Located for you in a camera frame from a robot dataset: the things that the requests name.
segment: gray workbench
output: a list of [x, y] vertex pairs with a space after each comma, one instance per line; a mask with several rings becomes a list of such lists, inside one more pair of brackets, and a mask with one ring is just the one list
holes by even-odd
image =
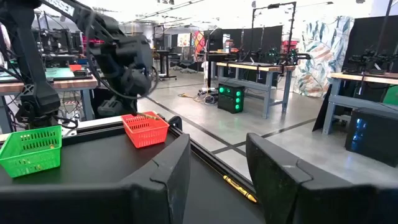
[[[287, 103], [289, 101], [289, 93], [290, 93], [290, 83], [292, 81], [292, 72], [295, 69], [295, 66], [286, 66], [286, 81], [285, 81], [285, 90], [284, 97], [282, 100], [276, 100], [271, 98], [271, 90], [272, 90], [272, 77], [274, 74], [279, 74], [281, 72], [281, 67], [278, 66], [270, 66], [270, 64], [266, 63], [251, 63], [251, 62], [218, 62], [216, 64], [218, 66], [218, 81], [221, 83], [234, 83], [238, 85], [245, 86], [247, 88], [252, 88], [255, 90], [265, 91], [266, 95], [264, 97], [264, 109], [262, 111], [262, 117], [267, 119], [269, 117], [269, 110], [271, 106], [282, 105], [282, 112], [286, 113]], [[224, 68], [230, 67], [235, 68], [235, 77], [227, 78], [223, 77]], [[266, 77], [266, 84], [251, 82], [247, 80], [239, 79], [239, 69], [248, 69], [248, 70], [258, 70], [262, 72], [268, 72]]]
[[[344, 73], [332, 73], [331, 77], [333, 79], [331, 92], [329, 96], [328, 109], [326, 111], [325, 122], [323, 124], [323, 134], [331, 133], [331, 124], [334, 119], [339, 119], [340, 116], [334, 115], [336, 106], [344, 106], [347, 108], [369, 108], [379, 111], [385, 111], [390, 113], [398, 113], [398, 106], [389, 105], [386, 103], [378, 103], [369, 100], [362, 100], [347, 96], [340, 96], [339, 90], [342, 80], [356, 80], [361, 81], [361, 75], [347, 75]], [[366, 76], [364, 82], [375, 82], [375, 83], [385, 83], [391, 85], [398, 85], [398, 74], [387, 73], [385, 75], [372, 75]]]

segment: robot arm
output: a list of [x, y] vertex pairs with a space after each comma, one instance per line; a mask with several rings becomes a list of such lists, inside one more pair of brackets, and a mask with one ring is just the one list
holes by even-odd
[[[146, 74], [152, 68], [152, 51], [145, 36], [126, 37], [115, 19], [97, 14], [77, 1], [40, 1], [73, 21], [86, 36], [90, 33], [86, 38], [97, 38], [105, 42], [101, 46], [91, 46], [90, 52], [104, 73], [111, 91], [116, 90], [122, 95], [132, 97], [148, 93], [150, 79]], [[135, 113], [135, 105], [136, 100], [115, 95], [111, 101], [103, 103], [98, 111], [106, 116]]]
[[95, 37], [104, 41], [100, 46], [87, 46], [108, 82], [100, 78], [88, 58], [93, 75], [115, 94], [111, 101], [101, 105], [103, 110], [98, 111], [105, 111], [106, 116], [135, 114], [137, 95], [147, 94], [151, 86], [148, 70], [152, 68], [152, 51], [146, 37], [126, 37], [115, 19], [97, 14], [74, 0], [0, 0], [0, 21], [11, 34], [12, 49], [18, 55], [25, 84], [16, 116], [18, 121], [31, 124], [32, 128], [54, 125], [60, 107], [57, 92], [47, 83], [31, 32], [34, 9], [41, 4], [71, 19], [86, 33], [88, 40]]

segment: orange object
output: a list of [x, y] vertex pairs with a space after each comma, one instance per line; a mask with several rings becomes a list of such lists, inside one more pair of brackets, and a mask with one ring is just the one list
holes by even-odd
[[71, 71], [79, 71], [81, 70], [81, 65], [69, 65]]
[[144, 114], [158, 118], [150, 119], [141, 115], [123, 115], [122, 121], [126, 134], [136, 148], [151, 146], [166, 141], [169, 124], [153, 112]]

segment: tapestry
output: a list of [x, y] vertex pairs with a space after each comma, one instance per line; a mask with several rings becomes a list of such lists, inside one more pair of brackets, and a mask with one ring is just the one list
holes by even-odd
[[298, 52], [310, 54], [300, 60], [295, 70], [293, 91], [300, 95], [322, 97], [331, 83], [330, 74], [341, 72], [346, 56], [349, 33], [354, 18], [338, 16], [331, 22], [314, 21], [302, 32]]
[[205, 36], [203, 35], [203, 32], [201, 32], [201, 31], [194, 32], [192, 34], [192, 42], [193, 42], [192, 45], [194, 46], [194, 49], [195, 49], [195, 53], [194, 53], [195, 61], [198, 62], [199, 58], [203, 58], [203, 57], [198, 57], [198, 54], [205, 47]]
[[179, 34], [177, 47], [189, 47], [191, 41], [191, 34]]

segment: chair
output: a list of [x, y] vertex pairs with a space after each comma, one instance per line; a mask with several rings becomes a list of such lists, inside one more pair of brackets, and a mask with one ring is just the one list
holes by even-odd
[[170, 69], [173, 69], [173, 70], [175, 70], [175, 71], [183, 69], [182, 67], [179, 67], [179, 66], [178, 66], [178, 64], [180, 63], [180, 61], [181, 61], [181, 55], [179, 55], [179, 54], [170, 54], [170, 55], [169, 55], [169, 62], [170, 62], [170, 65], [171, 65], [172, 63], [175, 64], [173, 67], [170, 66]]
[[186, 68], [181, 69], [181, 73], [198, 73], [198, 71], [195, 71], [191, 68], [189, 68], [190, 65], [194, 64], [195, 62], [192, 60], [181, 60], [180, 64], [184, 65]]

